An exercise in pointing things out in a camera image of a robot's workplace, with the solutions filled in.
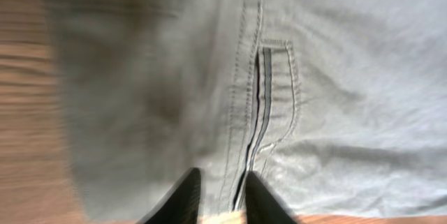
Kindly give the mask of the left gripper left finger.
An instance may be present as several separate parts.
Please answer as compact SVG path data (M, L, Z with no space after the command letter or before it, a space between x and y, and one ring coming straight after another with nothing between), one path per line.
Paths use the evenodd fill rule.
M201 173L191 168L177 183L167 200L140 224L196 224L201 195Z

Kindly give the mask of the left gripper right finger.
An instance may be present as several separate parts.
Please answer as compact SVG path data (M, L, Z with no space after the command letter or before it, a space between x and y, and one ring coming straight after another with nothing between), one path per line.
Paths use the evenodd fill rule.
M296 224L255 172L245 184L246 224Z

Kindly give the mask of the grey shorts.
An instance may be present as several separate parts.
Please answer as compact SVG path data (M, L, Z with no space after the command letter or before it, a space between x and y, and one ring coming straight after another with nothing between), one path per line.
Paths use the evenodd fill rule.
M191 167L203 213L254 171L297 214L446 213L446 0L45 0L95 221Z

